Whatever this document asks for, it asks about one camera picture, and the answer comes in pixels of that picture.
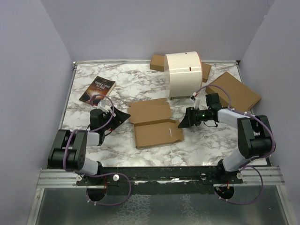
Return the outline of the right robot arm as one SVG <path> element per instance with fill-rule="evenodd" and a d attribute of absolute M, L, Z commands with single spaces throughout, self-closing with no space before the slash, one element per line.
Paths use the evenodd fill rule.
<path fill-rule="evenodd" d="M 217 93 L 206 95 L 206 110 L 196 107 L 186 108 L 186 113 L 178 128 L 199 126 L 209 120 L 227 124 L 237 129 L 238 148 L 225 159 L 221 159 L 215 172 L 215 179 L 226 183 L 250 162 L 268 157 L 276 147 L 268 118 L 239 113 L 232 108 L 221 106 Z"/>

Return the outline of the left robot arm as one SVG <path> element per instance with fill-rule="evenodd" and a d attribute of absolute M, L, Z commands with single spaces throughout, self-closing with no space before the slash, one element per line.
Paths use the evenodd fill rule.
<path fill-rule="evenodd" d="M 130 117 L 114 107 L 109 111 L 93 109 L 90 111 L 90 130 L 58 130 L 48 156 L 48 168 L 86 174 L 91 184 L 100 184 L 104 178 L 101 163 L 87 158 L 86 149 L 101 146 L 106 132 L 114 131 Z"/>

